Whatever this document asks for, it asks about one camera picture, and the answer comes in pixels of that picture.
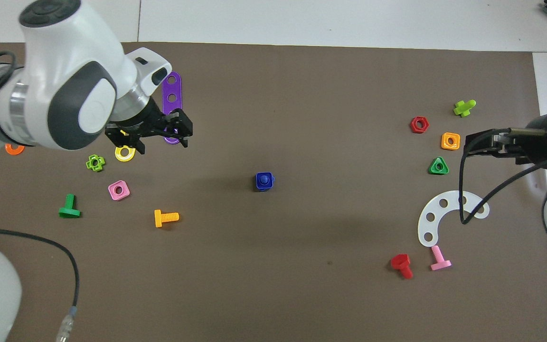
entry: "purple plastic strip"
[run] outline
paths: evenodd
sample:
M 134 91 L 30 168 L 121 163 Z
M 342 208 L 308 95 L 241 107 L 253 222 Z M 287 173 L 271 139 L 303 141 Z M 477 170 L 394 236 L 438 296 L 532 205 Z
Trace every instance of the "purple plastic strip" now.
M 170 114 L 175 109 L 183 108 L 183 91 L 182 91 L 182 82 L 180 80 L 180 75 L 178 72 L 173 71 L 166 77 L 166 79 L 161 83 L 161 108 L 165 115 Z M 171 145 L 176 145 L 179 143 L 178 139 L 174 138 L 163 138 L 166 143 Z

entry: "green nut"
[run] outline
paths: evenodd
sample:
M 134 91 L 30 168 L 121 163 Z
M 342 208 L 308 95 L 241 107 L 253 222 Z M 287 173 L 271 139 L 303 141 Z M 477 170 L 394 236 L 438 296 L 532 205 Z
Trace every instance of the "green nut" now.
M 449 173 L 449 167 L 442 157 L 438 157 L 432 162 L 428 171 L 432 175 L 446 175 Z
M 85 166 L 95 172 L 100 172 L 103 170 L 104 165 L 104 158 L 98 156 L 97 154 L 93 154 L 88 157 L 87 162 L 85 162 Z

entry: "blue nut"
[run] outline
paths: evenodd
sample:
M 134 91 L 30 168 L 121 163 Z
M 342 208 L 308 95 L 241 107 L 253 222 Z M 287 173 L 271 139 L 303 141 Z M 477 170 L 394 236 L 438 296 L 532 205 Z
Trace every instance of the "blue nut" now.
M 259 172 L 255 177 L 256 188 L 260 191 L 267 191 L 274 186 L 275 177 L 271 172 Z

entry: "plastic toy bolt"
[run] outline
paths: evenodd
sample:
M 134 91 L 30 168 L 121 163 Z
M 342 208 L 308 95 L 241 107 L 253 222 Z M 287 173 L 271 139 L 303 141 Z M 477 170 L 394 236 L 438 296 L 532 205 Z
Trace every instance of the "plastic toy bolt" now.
M 73 208 L 75 202 L 75 195 L 72 193 L 67 194 L 65 199 L 65 207 L 58 210 L 58 216 L 64 219 L 76 219 L 82 212 Z
M 399 270 L 404 279 L 411 279 L 413 277 L 413 271 L 408 267 L 411 264 L 411 260 L 408 255 L 397 255 L 392 258 L 391 266 L 395 270 Z
M 103 170 L 104 158 L 99 157 L 97 154 L 93 154 L 88 157 L 85 166 L 95 172 L 100 172 Z
M 462 117 L 467 117 L 470 115 L 470 110 L 476 105 L 475 100 L 469 100 L 468 102 L 459 101 L 455 104 L 455 115 L 461 115 Z
M 436 264 L 433 264 L 432 266 L 430 266 L 432 271 L 440 270 L 441 268 L 451 266 L 451 262 L 444 259 L 443 254 L 441 253 L 438 245 L 432 246 L 432 253 L 434 253 L 434 257 L 436 258 Z
M 427 131 L 427 128 L 430 126 L 427 119 L 423 116 L 413 117 L 411 121 L 411 130 L 413 133 L 423 133 Z
M 161 223 L 175 222 L 179 220 L 178 212 L 169 212 L 162 214 L 160 209 L 154 210 L 153 214 L 156 216 L 156 227 L 161 228 Z

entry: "cable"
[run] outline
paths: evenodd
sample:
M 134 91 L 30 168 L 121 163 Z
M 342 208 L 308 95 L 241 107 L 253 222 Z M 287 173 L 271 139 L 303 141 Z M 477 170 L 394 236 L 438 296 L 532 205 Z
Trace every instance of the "cable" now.
M 69 257 L 69 260 L 71 260 L 71 264 L 73 265 L 73 272 L 75 274 L 75 293 L 73 295 L 73 305 L 72 305 L 72 307 L 77 306 L 77 299 L 78 299 L 79 294 L 80 294 L 80 273 L 77 269 L 77 263 L 75 262 L 75 258 L 73 257 L 73 255 L 71 254 L 69 249 L 67 249 L 67 247 L 61 245 L 58 242 L 52 241 L 48 238 L 33 235 L 33 234 L 27 234 L 27 233 L 24 233 L 24 232 L 15 232 L 15 231 L 8 231 L 8 230 L 5 230 L 5 229 L 0 229 L 0 234 L 18 236 L 20 238 L 30 238 L 31 240 L 45 242 L 48 245 L 52 245 L 54 247 L 57 247 L 61 251 L 65 252 L 65 254 Z
M 478 203 L 478 205 L 476 207 L 474 207 L 474 210 L 472 210 L 472 212 L 469 213 L 467 218 L 464 219 L 464 214 L 463 214 L 463 211 L 464 211 L 464 209 L 463 209 L 463 173 L 464 173 L 464 166 L 465 166 L 465 158 L 467 158 L 467 154 L 472 149 L 472 147 L 474 147 L 474 145 L 476 145 L 476 143 L 479 143 L 480 141 L 482 141 L 486 138 L 489 138 L 493 135 L 496 135 L 496 134 L 499 134 L 499 133 L 510 133 L 511 131 L 512 130 L 510 128 L 503 128 L 503 129 L 499 129 L 499 130 L 492 130 L 490 132 L 486 132 L 482 135 L 479 135 L 477 138 L 475 138 L 471 143 L 469 143 L 465 147 L 464 154 L 462 156 L 462 162 L 460 164 L 460 186 L 459 186 L 460 191 L 459 191 L 459 198 L 458 198 L 458 201 L 459 201 L 459 204 L 460 204 L 460 221 L 462 222 L 462 225 L 467 225 L 467 223 L 472 219 L 472 217 L 474 217 L 477 214 L 477 212 L 480 210 L 480 208 L 482 208 L 484 206 L 484 204 L 487 203 L 487 201 L 489 201 L 493 196 L 495 196 L 496 193 L 501 191 L 503 188 L 505 188 L 506 186 L 512 184 L 515 180 L 518 180 L 519 178 L 521 178 L 525 175 L 528 175 L 529 173 L 532 173 L 533 171 L 539 170 L 542 167 L 547 166 L 547 160 L 544 160 L 543 162 L 535 164 L 535 165 L 531 166 L 530 168 L 525 169 L 525 170 L 515 174 L 514 176 L 508 178 L 507 180 L 502 182 L 502 184 L 499 184 L 497 187 L 495 187 L 493 190 L 491 190 L 491 192 L 489 192 L 485 197 L 483 197 L 482 200 Z
M 8 82 L 11 75 L 17 69 L 16 55 L 8 50 L 0 51 L 0 57 L 6 55 L 11 57 L 11 64 L 9 65 L 6 73 L 0 77 L 0 89 L 4 86 L 4 84 L 6 84 L 6 82 Z

